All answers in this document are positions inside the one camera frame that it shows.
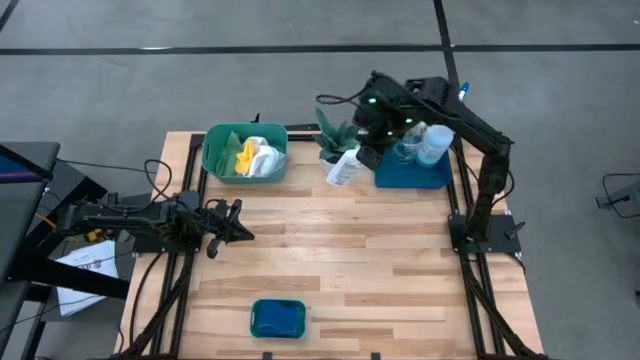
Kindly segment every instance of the wooden table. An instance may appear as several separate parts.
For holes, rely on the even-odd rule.
[[[192,134],[167,134],[162,160],[173,169],[168,193],[180,191]],[[446,190],[378,189],[370,171],[346,188],[332,187],[315,143],[290,142],[289,149],[287,175],[277,185],[225,185],[209,175],[205,200],[241,198],[240,219],[256,239],[221,246],[215,260],[204,251],[196,256],[180,358],[260,358],[264,351],[275,359],[369,358],[371,352],[383,358],[475,358],[460,264],[449,239]],[[465,151],[477,172],[481,154],[469,146]],[[199,164],[198,157],[192,189]],[[158,186],[167,175],[160,169]],[[502,202],[494,211],[505,209]],[[135,292],[153,257],[145,254],[136,262],[121,324],[125,338]],[[522,269],[505,255],[487,258],[499,310],[525,344],[541,352]],[[136,334],[157,309],[165,266],[163,255],[144,286]],[[261,298],[303,301],[304,338],[251,337],[251,305]],[[484,311],[481,316],[492,351]],[[163,351],[173,318],[167,317]]]

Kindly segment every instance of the green basket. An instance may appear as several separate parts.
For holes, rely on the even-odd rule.
[[[216,173],[216,164],[232,131],[238,134],[240,142],[244,142],[249,136],[262,136],[267,139],[270,146],[284,154],[285,163],[267,177],[249,178],[218,175]],[[287,171],[287,142],[287,129],[280,124],[218,124],[209,129],[204,137],[204,142],[202,143],[202,167],[226,184],[274,184],[280,182]]]

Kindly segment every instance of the white paper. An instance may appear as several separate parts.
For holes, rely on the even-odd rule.
[[[78,266],[103,275],[118,278],[118,270],[113,256],[115,255],[115,242],[112,240],[74,250],[69,255],[57,259],[57,262],[70,266]],[[92,296],[93,294],[58,287],[58,302],[60,304],[75,302],[60,306],[60,315],[69,316],[87,308],[106,296]]]

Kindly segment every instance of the clear plastic bottle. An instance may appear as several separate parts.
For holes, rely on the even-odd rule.
[[[447,152],[453,141],[453,130],[444,125],[432,125],[427,128],[418,149],[416,162],[424,167],[433,167]]]
[[[392,151],[397,163],[406,165],[415,160],[416,156],[418,156],[418,149],[420,148],[422,137],[426,130],[427,124],[420,122],[393,145]]]

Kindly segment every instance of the black cable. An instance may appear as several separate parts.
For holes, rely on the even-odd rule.
[[[69,164],[93,166],[93,167],[99,167],[99,168],[105,168],[105,169],[129,170],[129,171],[135,171],[135,172],[140,172],[140,173],[145,173],[146,172],[145,170],[131,168],[131,167],[127,167],[127,166],[101,165],[101,164],[93,164],[93,163],[87,163],[87,162],[82,162],[82,161],[64,160],[64,159],[60,159],[60,158],[58,158],[57,160],[65,162],[65,163],[69,163]]]
[[[491,207],[493,207],[495,204],[497,204],[498,201],[506,199],[507,196],[511,195],[511,193],[513,192],[513,189],[516,188],[516,180],[513,178],[513,174],[511,173],[511,170],[508,170],[508,174],[509,174],[509,177],[511,178],[511,187],[509,188],[509,190],[506,193],[504,193],[504,195],[502,195],[499,198],[495,199],[493,201],[493,203],[491,203]]]
[[[86,297],[86,298],[84,298],[84,299],[81,299],[81,300],[76,300],[76,301],[71,301],[71,302],[67,302],[67,303],[58,304],[58,305],[56,305],[56,306],[54,306],[54,307],[52,307],[52,308],[50,308],[50,309],[47,309],[47,310],[44,310],[44,311],[42,311],[42,312],[38,313],[38,314],[36,314],[36,315],[29,316],[29,317],[27,317],[27,318],[24,318],[24,319],[18,320],[18,321],[16,321],[16,322],[14,322],[13,324],[11,324],[11,325],[9,325],[9,326],[6,326],[4,329],[0,330],[0,333],[4,332],[4,331],[6,331],[6,330],[8,330],[8,329],[10,329],[10,328],[12,328],[12,327],[14,327],[14,326],[16,326],[16,325],[20,324],[20,323],[23,323],[23,322],[25,322],[25,321],[27,321],[27,320],[31,320],[31,319],[37,318],[38,316],[42,316],[42,315],[44,315],[44,314],[48,313],[48,312],[49,312],[49,311],[51,311],[51,310],[55,310],[55,309],[59,308],[60,306],[64,306],[64,305],[71,305],[71,304],[77,304],[77,303],[79,303],[79,302],[83,302],[83,301],[85,301],[85,300],[87,300],[87,299],[91,299],[91,298],[98,297],[98,296],[102,296],[102,295],[91,295],[91,296],[88,296],[88,297]]]
[[[118,326],[118,334],[120,334],[120,348],[118,349],[118,354],[122,353],[122,348],[124,347],[124,334],[122,333],[122,329]]]
[[[357,93],[346,98],[342,96],[332,95],[332,94],[320,94],[316,96],[316,102],[318,104],[323,104],[323,105],[340,105],[340,104],[349,103],[355,107],[360,107],[360,105],[353,100],[358,96],[362,95],[362,93],[365,92],[368,88],[369,86],[365,85]]]
[[[514,253],[506,253],[506,254],[507,254],[507,256],[509,256],[510,258],[512,258],[515,262],[517,262],[517,263],[520,265],[520,267],[522,268],[522,272],[523,272],[525,275],[527,275],[527,268],[524,266],[524,263],[522,262],[522,260],[520,260],[520,258],[518,258],[518,257],[516,256],[516,254],[514,254]]]
[[[622,215],[622,214],[620,214],[618,209],[616,209],[616,205],[613,204],[612,201],[611,201],[611,196],[609,195],[609,190],[607,189],[607,179],[610,178],[610,177],[619,177],[619,176],[640,176],[640,173],[609,173],[609,174],[605,174],[602,177],[602,188],[604,189],[604,194],[607,196],[607,200],[609,200],[609,204],[611,204],[611,208],[616,213],[616,215],[618,215],[618,217],[620,217],[621,219],[631,219],[631,218],[634,218],[634,217],[638,217],[638,216],[640,216],[640,213],[633,214],[633,215]]]
[[[167,181],[167,183],[165,184],[165,186],[162,189],[159,189],[156,184],[154,184],[153,179],[151,179],[151,171],[149,171],[149,163],[157,163],[157,164],[161,164],[164,167],[167,168],[167,170],[169,171],[169,180]],[[104,207],[106,207],[107,209],[119,212],[121,214],[134,214],[137,212],[141,212],[144,210],[147,210],[151,205],[153,205],[153,203],[158,200],[158,198],[160,196],[164,197],[167,200],[171,200],[171,198],[169,196],[167,196],[164,192],[169,188],[169,186],[171,185],[171,180],[173,179],[173,171],[171,170],[171,167],[165,163],[162,160],[155,160],[155,159],[148,159],[144,162],[144,174],[147,177],[147,181],[149,182],[149,184],[151,184],[151,187],[156,190],[157,194],[156,196],[153,197],[153,199],[151,199],[151,201],[142,207],[139,208],[133,208],[133,209],[128,209],[128,210],[122,210],[122,209],[118,209],[118,208],[114,208],[113,206],[110,206],[109,204],[105,204],[103,202],[98,201],[98,203]]]
[[[138,300],[140,300],[140,294],[142,293],[142,288],[144,287],[145,281],[147,281],[147,277],[149,276],[149,272],[151,272],[151,268],[153,268],[153,265],[155,265],[158,259],[160,259],[160,256],[162,256],[162,253],[158,253],[158,255],[156,255],[156,257],[154,257],[153,260],[151,260],[151,263],[147,267],[147,270],[145,270],[144,274],[142,275],[142,279],[140,279],[140,285],[138,285],[138,290],[136,291],[136,297],[133,300],[133,308],[131,309],[131,322],[129,324],[129,344],[133,344],[133,331],[134,331],[133,327],[135,325],[136,309],[138,308]]]
[[[323,105],[340,105],[340,104],[351,104],[355,107],[359,107],[360,105],[353,101],[352,97],[348,97],[348,98],[343,98],[341,96],[337,96],[337,95],[331,95],[331,94],[320,94],[318,96],[316,96],[316,102],[318,104],[323,104]]]

